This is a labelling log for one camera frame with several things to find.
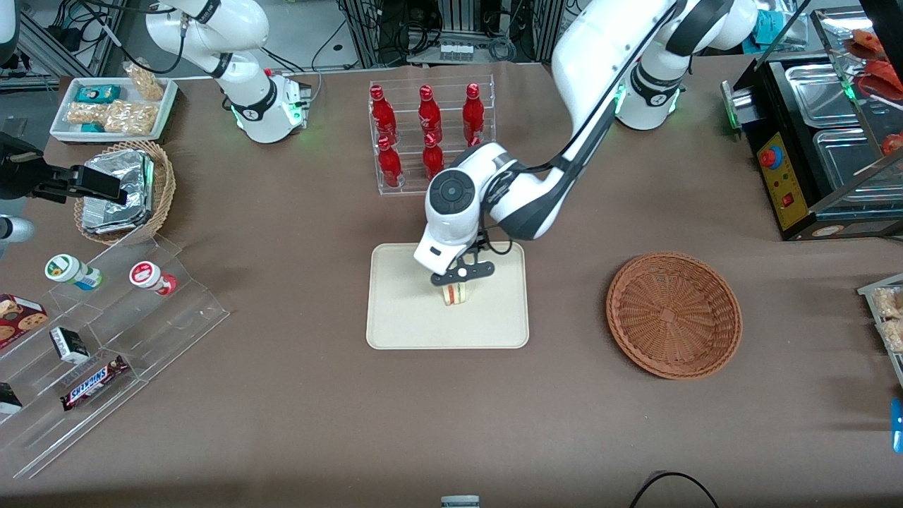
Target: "woven basket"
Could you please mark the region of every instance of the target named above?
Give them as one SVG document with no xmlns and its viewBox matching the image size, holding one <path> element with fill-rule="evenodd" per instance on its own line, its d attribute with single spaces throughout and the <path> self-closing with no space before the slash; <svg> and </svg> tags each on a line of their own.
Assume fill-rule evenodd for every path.
<svg viewBox="0 0 903 508">
<path fill-rule="evenodd" d="M 175 194 L 175 174 L 172 172 L 172 163 L 166 152 L 159 145 L 152 141 L 125 141 L 116 143 L 115 145 L 104 150 L 104 154 L 117 152 L 119 150 L 144 150 L 154 160 L 154 215 L 148 222 L 138 228 L 141 232 L 136 233 L 146 238 L 152 237 L 163 226 L 166 216 L 169 215 L 172 206 L 172 196 Z M 116 231 L 113 233 L 104 233 L 101 235 L 92 235 L 81 227 L 81 213 L 85 208 L 84 200 L 78 198 L 75 200 L 75 227 L 79 229 L 82 236 L 88 240 L 94 240 L 105 245 L 113 245 L 125 235 L 132 232 L 131 230 Z"/>
<path fill-rule="evenodd" d="M 621 350 L 672 380 L 712 375 L 737 352 L 740 305 L 712 267 L 680 252 L 652 252 L 615 275 L 605 300 Z"/>
</svg>

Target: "metal tray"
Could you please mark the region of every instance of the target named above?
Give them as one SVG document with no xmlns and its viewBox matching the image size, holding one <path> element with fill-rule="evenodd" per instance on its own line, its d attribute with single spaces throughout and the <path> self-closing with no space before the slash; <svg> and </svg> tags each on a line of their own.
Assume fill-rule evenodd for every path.
<svg viewBox="0 0 903 508">
<path fill-rule="evenodd" d="M 859 125 L 856 111 L 843 93 L 843 86 L 830 63 L 791 67 L 784 77 L 793 88 L 796 104 L 810 127 L 832 128 Z"/>
<path fill-rule="evenodd" d="M 860 128 L 819 131 L 812 142 L 834 190 L 843 187 L 862 168 L 875 161 L 869 139 Z M 847 202 L 886 202 L 903 199 L 903 179 L 889 175 L 870 179 L 843 198 Z"/>
</svg>

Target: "aluminum foil package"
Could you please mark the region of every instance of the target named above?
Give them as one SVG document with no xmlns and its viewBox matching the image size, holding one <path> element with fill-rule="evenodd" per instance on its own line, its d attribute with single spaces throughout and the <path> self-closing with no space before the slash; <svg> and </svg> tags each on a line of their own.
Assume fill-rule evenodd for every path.
<svg viewBox="0 0 903 508">
<path fill-rule="evenodd" d="M 100 154 L 85 165 L 119 178 L 120 188 L 127 193 L 124 205 L 85 198 L 81 214 L 85 231 L 103 234 L 133 230 L 150 220 L 154 211 L 154 161 L 145 151 L 127 149 Z"/>
</svg>

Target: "beige tray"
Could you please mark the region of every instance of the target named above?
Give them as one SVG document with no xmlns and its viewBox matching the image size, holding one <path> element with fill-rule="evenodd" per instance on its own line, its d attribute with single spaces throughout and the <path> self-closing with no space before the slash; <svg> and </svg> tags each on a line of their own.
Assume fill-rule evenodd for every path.
<svg viewBox="0 0 903 508">
<path fill-rule="evenodd" d="M 503 250 L 507 242 L 494 242 Z M 374 349 L 514 349 L 530 336 L 524 250 L 499 256 L 491 277 L 467 283 L 467 301 L 445 306 L 442 290 L 414 260 L 414 243 L 384 243 L 370 260 L 367 342 Z"/>
</svg>

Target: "small box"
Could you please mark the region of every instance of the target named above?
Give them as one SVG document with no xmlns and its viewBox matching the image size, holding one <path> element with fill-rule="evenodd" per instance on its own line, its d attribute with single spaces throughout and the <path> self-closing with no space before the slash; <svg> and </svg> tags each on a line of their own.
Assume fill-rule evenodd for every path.
<svg viewBox="0 0 903 508">
<path fill-rule="evenodd" d="M 0 382 L 0 413 L 12 415 L 22 409 L 22 402 L 15 396 L 9 383 Z"/>
<path fill-rule="evenodd" d="M 90 358 L 88 348 L 81 341 L 79 334 L 71 330 L 67 330 L 62 326 L 57 326 L 51 330 L 51 339 L 53 339 L 53 347 L 56 348 L 60 360 L 78 365 Z"/>
<path fill-rule="evenodd" d="M 41 304 L 0 294 L 0 350 L 47 321 Z"/>
</svg>

